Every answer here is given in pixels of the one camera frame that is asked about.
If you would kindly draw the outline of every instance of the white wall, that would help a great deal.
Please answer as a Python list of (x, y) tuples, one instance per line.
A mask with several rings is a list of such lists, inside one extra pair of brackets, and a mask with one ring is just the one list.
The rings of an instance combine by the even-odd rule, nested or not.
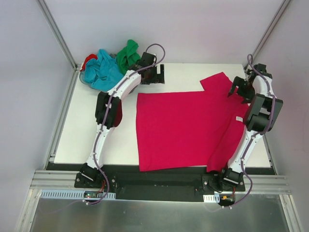
[(0, 231), (15, 230), (72, 69), (35, 0), (0, 3)]
[(309, 1), (292, 1), (257, 58), (273, 74), (283, 108), (267, 138), (280, 174), (290, 177), (304, 231), (309, 231)]
[(46, 0), (78, 63), (128, 39), (162, 44), (165, 62), (244, 63), (282, 0)]

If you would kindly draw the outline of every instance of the green cloth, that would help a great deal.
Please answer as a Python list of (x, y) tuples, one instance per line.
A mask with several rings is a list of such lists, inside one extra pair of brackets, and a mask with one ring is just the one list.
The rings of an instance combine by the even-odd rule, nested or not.
[(124, 47), (116, 56), (117, 65), (120, 72), (125, 75), (129, 67), (135, 64), (140, 56), (136, 52), (139, 45), (134, 40), (128, 40), (127, 46)]

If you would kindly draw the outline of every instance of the white work surface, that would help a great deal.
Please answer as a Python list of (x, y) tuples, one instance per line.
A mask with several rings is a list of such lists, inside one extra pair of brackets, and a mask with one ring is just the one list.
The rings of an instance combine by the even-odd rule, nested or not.
[[(123, 118), (114, 130), (104, 153), (104, 164), (138, 165), (136, 138), (136, 102), (138, 93), (202, 91), (200, 80), (224, 72), (231, 81), (245, 77), (240, 64), (165, 64), (165, 84), (139, 85), (122, 104)], [(78, 79), (63, 127), (54, 163), (85, 163), (96, 135), (95, 108), (99, 91)], [(270, 167), (261, 139), (251, 154), (247, 167)]]

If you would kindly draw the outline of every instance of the cable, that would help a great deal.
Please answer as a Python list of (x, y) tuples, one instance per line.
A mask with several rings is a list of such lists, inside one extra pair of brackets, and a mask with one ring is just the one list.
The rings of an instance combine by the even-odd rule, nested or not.
[(156, 44), (154, 43), (154, 44), (149, 45), (149, 46), (147, 47), (147, 49), (146, 49), (146, 52), (148, 51), (148, 49), (149, 49), (150, 47), (152, 47), (152, 46), (154, 46), (154, 45), (157, 45), (157, 46), (159, 46), (159, 47), (162, 48), (162, 50), (163, 50), (163, 56), (162, 56), (162, 58), (157, 62), (157, 61), (156, 61), (156, 57), (155, 57), (155, 63), (153, 63), (152, 65), (149, 65), (149, 66), (147, 66), (147, 67), (138, 69), (138, 70), (134, 71), (133, 73), (131, 73), (127, 78), (125, 78), (125, 79), (116, 87), (116, 91), (114, 91), (114, 92), (111, 94), (110, 98), (108, 99), (108, 103), (107, 103), (107, 107), (106, 107), (104, 119), (103, 119), (103, 122), (102, 122), (101, 127), (100, 127), (101, 131), (98, 133), (98, 135), (97, 135), (97, 137), (96, 137), (95, 144), (94, 144), (93, 150), (92, 150), (92, 151), (93, 151), (93, 160), (94, 160), (94, 163), (95, 163), (97, 169), (102, 173), (102, 175), (104, 176), (104, 178), (105, 178), (105, 180), (106, 180), (107, 190), (106, 190), (106, 192), (104, 193), (104, 195), (103, 195), (99, 200), (97, 200), (97, 201), (95, 201), (95, 202), (88, 202), (88, 201), (86, 201), (86, 200), (76, 200), (76, 201), (73, 201), (73, 202), (71, 202), (70, 204), (64, 206), (64, 207), (61, 208), (61, 209), (57, 209), (57, 210), (51, 211), (51, 212), (44, 212), (44, 211), (42, 211), (41, 205), (40, 205), (40, 202), (39, 202), (39, 204), (38, 204), (38, 210), (39, 210), (41, 213), (43, 213), (43, 214), (53, 214), (53, 213), (57, 213), (57, 212), (59, 212), (59, 211), (61, 211), (61, 210), (63, 210), (63, 209), (66, 209), (67, 207), (69, 207), (69, 206), (71, 206), (71, 205), (77, 203), (77, 202), (84, 202), (84, 201), (86, 201), (86, 202), (87, 202), (86, 204), (96, 205), (96, 204), (100, 203), (100, 202), (107, 196), (107, 194), (108, 194), (109, 191), (110, 191), (110, 183), (109, 183), (109, 181), (108, 181), (108, 178), (107, 178), (106, 174), (105, 174), (105, 173), (102, 171), (102, 169), (99, 167), (99, 165), (98, 165), (98, 163), (97, 163), (97, 160), (96, 160), (96, 148), (97, 148), (97, 144), (98, 144), (98, 139), (100, 138), (100, 136), (101, 136), (101, 134), (102, 134), (102, 132), (103, 132), (103, 126), (104, 126), (104, 124), (105, 124), (105, 122), (106, 122), (106, 118), (107, 118), (107, 115), (108, 115), (108, 111), (109, 111), (109, 109), (110, 109), (110, 104), (111, 104), (111, 101), (112, 101), (112, 97), (115, 95), (115, 93), (117, 92), (117, 90), (123, 85), (124, 82), (126, 82), (126, 80), (127, 80), (129, 77), (131, 77), (132, 75), (134, 75), (134, 74), (136, 74), (136, 73), (138, 73), (138, 72), (140, 72), (140, 71), (146, 70), (146, 69), (148, 69), (148, 68), (151, 68), (151, 67), (153, 67), (153, 66), (155, 66), (155, 65), (157, 65), (157, 64), (159, 64), (159, 63), (161, 63), (161, 62), (163, 61), (163, 59), (165, 58), (165, 54), (166, 54), (165, 49), (164, 49), (164, 47), (163, 47), (162, 45), (160, 45), (160, 44), (158, 44), (158, 43), (156, 43)]
[(215, 192), (218, 192), (218, 193), (222, 193), (222, 192), (223, 192), (222, 190), (217, 190), (217, 189), (215, 189), (214, 187), (212, 187), (212, 186), (210, 185), (210, 183), (208, 183), (207, 186), (208, 186), (210, 189), (212, 189), (213, 191), (215, 191)]
[(241, 165), (241, 170), (242, 170), (242, 172), (244, 173), (244, 175), (245, 175), (245, 176), (248, 178), (248, 180), (250, 181), (250, 187), (249, 187), (249, 190), (248, 190), (248, 192), (246, 193), (246, 195), (245, 195), (243, 198), (241, 198), (239, 201), (235, 202), (233, 205), (237, 205), (238, 203), (242, 202), (245, 198), (247, 198), (247, 197), (249, 196), (249, 194), (250, 194), (251, 191), (252, 191), (252, 188), (253, 188), (253, 181), (252, 181), (252, 179), (249, 177), (249, 175), (246, 173), (246, 170), (245, 170), (245, 167), (244, 167), (244, 159), (245, 159), (245, 157), (246, 157), (246, 154), (247, 154), (247, 152), (248, 152), (248, 150), (249, 150), (249, 147), (251, 146), (251, 144), (252, 144), (254, 138), (255, 138), (258, 134), (264, 135), (264, 134), (269, 130), (269, 128), (270, 128), (270, 126), (271, 126), (271, 123), (272, 123), (272, 120), (273, 120), (273, 117), (274, 117), (274, 111), (275, 111), (276, 96), (275, 96), (274, 94), (270, 93), (270, 83), (269, 83), (268, 80), (267, 80), (258, 70), (256, 70), (256, 68), (252, 65), (252, 59), (253, 59), (253, 55), (252, 55), (252, 54), (249, 54), (249, 55), (247, 56), (247, 61), (248, 61), (249, 66), (252, 68), (252, 70), (253, 70), (256, 74), (258, 74), (258, 75), (265, 81), (265, 83), (266, 83), (266, 85), (267, 85), (268, 94), (269, 94), (270, 96), (272, 96), (271, 111), (270, 111), (269, 122), (268, 122), (267, 126), (264, 128), (264, 130), (263, 130), (262, 132), (257, 132), (257, 133), (255, 133), (255, 134), (251, 137), (251, 139), (250, 139), (248, 145), (246, 146), (246, 148), (245, 148), (245, 150), (244, 150), (244, 152), (243, 152), (243, 155), (242, 155), (242, 157), (241, 157), (240, 165)]
[(100, 202), (103, 200), (103, 198), (108, 194), (108, 192), (109, 192), (109, 190), (110, 190), (110, 183), (109, 183), (109, 181), (108, 181), (108, 179), (107, 179), (107, 176), (105, 175), (105, 173), (102, 171), (102, 169), (99, 167), (99, 165), (98, 165), (98, 163), (97, 163), (97, 160), (96, 160), (96, 154), (97, 154), (97, 153), (96, 153), (96, 148), (97, 148), (97, 144), (98, 144), (98, 139), (100, 138), (100, 136), (101, 136), (101, 134), (102, 134), (102, 132), (103, 132), (103, 127), (104, 127), (104, 124), (105, 124), (105, 122), (106, 122), (106, 118), (107, 118), (107, 115), (108, 115), (108, 111), (109, 111), (109, 109), (110, 109), (110, 105), (111, 105), (111, 102), (112, 102), (112, 98), (113, 98), (113, 96), (115, 95), (115, 93), (117, 92), (117, 90), (126, 82), (126, 80), (127, 80), (129, 77), (133, 76), (134, 74), (136, 74), (136, 73), (138, 73), (138, 72), (140, 72), (140, 71), (146, 70), (146, 69), (148, 69), (148, 68), (152, 68), (152, 67), (154, 67), (155, 65), (157, 65), (157, 64), (159, 64), (159, 63), (161, 63), (161, 62), (163, 61), (163, 59), (165, 58), (166, 52), (165, 52), (165, 49), (164, 49), (164, 47), (163, 47), (162, 45), (160, 45), (160, 44), (158, 44), (158, 43), (156, 43), (156, 44), (153, 43), (153, 44), (149, 45), (149, 46), (146, 48), (146, 52), (148, 51), (149, 48), (151, 48), (152, 46), (155, 46), (155, 45), (157, 45), (157, 46), (159, 46), (159, 47), (162, 48), (162, 50), (163, 50), (163, 56), (162, 56), (162, 58), (161, 58), (158, 62), (155, 62), (155, 63), (153, 63), (153, 64), (151, 64), (151, 65), (149, 65), (149, 66), (143, 67), (143, 68), (141, 68), (141, 69), (138, 69), (138, 70), (132, 72), (128, 77), (126, 77), (126, 78), (116, 87), (116, 90), (113, 91), (113, 93), (111, 94), (111, 96), (110, 96), (109, 99), (108, 99), (108, 103), (107, 103), (107, 106), (106, 106), (105, 115), (104, 115), (103, 122), (102, 122), (101, 128), (100, 128), (101, 131), (98, 133), (98, 135), (97, 135), (97, 137), (96, 137), (95, 144), (94, 144), (93, 150), (92, 150), (92, 152), (93, 152), (93, 160), (94, 160), (94, 162), (95, 162), (95, 165), (96, 165), (97, 169), (102, 173), (102, 175), (104, 176), (104, 178), (106, 179), (107, 190), (106, 190), (106, 193), (105, 193), (99, 200), (97, 200), (97, 201), (95, 201), (95, 202), (93, 202), (93, 203), (88, 202), (89, 204), (97, 204), (97, 203), (100, 203)]
[(227, 195), (226, 197), (232, 197), (232, 196), (233, 196), (233, 198), (235, 198), (235, 191), (236, 191), (236, 188), (233, 187), (233, 192), (232, 192), (232, 194), (231, 194), (231, 195)]
[(106, 181), (105, 181), (105, 180), (103, 180), (103, 182), (102, 182), (102, 187), (100, 188), (100, 190), (99, 190), (99, 191), (97, 191), (97, 193), (102, 193), (102, 192), (103, 192), (104, 187), (105, 187), (105, 184), (106, 184)]
[(269, 84), (268, 80), (258, 70), (255, 69), (255, 67), (252, 65), (252, 60), (253, 60), (252, 54), (248, 54), (247, 61), (248, 61), (249, 66), (252, 68), (253, 71), (255, 71), (256, 74), (258, 74), (265, 81), (265, 83), (267, 85), (267, 91), (268, 91), (269, 95), (272, 96), (272, 104), (271, 104), (271, 111), (270, 111), (270, 115), (269, 115), (269, 122), (268, 122), (268, 125), (265, 127), (265, 129), (261, 132), (261, 135), (263, 135), (269, 130), (269, 128), (271, 126), (272, 119), (274, 117), (274, 112), (275, 112), (276, 96), (274, 94), (270, 93), (270, 84)]

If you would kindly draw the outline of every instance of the red cloth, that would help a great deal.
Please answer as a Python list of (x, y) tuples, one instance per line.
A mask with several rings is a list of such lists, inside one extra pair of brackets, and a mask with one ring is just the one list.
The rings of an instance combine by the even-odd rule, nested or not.
[(248, 109), (242, 97), (227, 97), (231, 81), (222, 72), (200, 81), (205, 91), (138, 94), (136, 132), (140, 171), (207, 165), (220, 171), (243, 134)]
[(95, 55), (95, 54), (90, 54), (89, 56), (87, 56), (86, 59), (85, 59), (85, 61), (84, 61), (84, 64), (83, 64), (83, 66), (82, 66), (81, 71), (84, 71), (84, 70), (85, 70), (85, 68), (86, 68), (86, 63), (87, 63), (89, 60), (91, 60), (91, 59), (98, 59), (98, 57), (97, 57), (97, 55)]

